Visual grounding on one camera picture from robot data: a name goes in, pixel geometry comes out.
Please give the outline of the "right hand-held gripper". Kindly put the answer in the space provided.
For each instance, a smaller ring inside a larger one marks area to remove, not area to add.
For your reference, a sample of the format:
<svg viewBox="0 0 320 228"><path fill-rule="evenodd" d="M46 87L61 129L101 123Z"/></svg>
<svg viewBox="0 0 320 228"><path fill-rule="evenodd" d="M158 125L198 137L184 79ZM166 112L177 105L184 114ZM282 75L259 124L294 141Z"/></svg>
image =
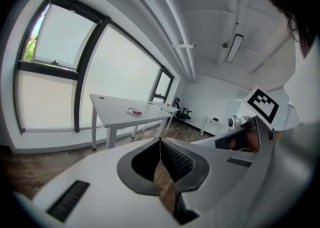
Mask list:
<svg viewBox="0 0 320 228"><path fill-rule="evenodd" d="M215 140L217 149L229 149L228 142L242 132L257 131L260 148L275 140L275 118L279 104L259 87L255 87L241 102L236 115L228 119L229 131ZM246 148L236 151L247 151Z"/></svg>

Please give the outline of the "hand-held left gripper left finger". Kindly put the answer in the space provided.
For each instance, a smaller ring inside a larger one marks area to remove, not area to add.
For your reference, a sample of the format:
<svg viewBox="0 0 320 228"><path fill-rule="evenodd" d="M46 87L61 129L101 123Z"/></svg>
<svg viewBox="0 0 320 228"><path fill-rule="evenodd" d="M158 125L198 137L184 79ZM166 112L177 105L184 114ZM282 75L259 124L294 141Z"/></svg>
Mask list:
<svg viewBox="0 0 320 228"><path fill-rule="evenodd" d="M117 173L123 155L149 142L135 141L83 158L44 185L33 203L47 211L75 181L84 181L89 187L66 219L68 228L175 228L176 220L158 196L135 193Z"/></svg>

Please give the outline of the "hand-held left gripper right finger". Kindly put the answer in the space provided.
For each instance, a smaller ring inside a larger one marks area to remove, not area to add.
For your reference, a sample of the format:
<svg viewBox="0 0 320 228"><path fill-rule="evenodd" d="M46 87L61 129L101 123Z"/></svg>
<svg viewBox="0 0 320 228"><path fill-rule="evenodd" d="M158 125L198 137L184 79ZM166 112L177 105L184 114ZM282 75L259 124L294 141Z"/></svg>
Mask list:
<svg viewBox="0 0 320 228"><path fill-rule="evenodd" d="M173 216L184 225L218 205L255 159L250 152L162 138L160 157L174 182Z"/></svg>

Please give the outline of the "person's right hand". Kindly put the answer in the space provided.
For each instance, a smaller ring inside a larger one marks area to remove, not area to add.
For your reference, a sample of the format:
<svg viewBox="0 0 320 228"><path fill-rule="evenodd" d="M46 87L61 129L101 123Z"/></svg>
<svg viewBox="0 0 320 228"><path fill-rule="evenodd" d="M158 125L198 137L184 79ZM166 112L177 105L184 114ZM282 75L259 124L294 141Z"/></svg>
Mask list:
<svg viewBox="0 0 320 228"><path fill-rule="evenodd" d="M257 153L260 149L258 132L255 130L241 132L228 142L228 148L235 151L246 148L247 151Z"/></svg>

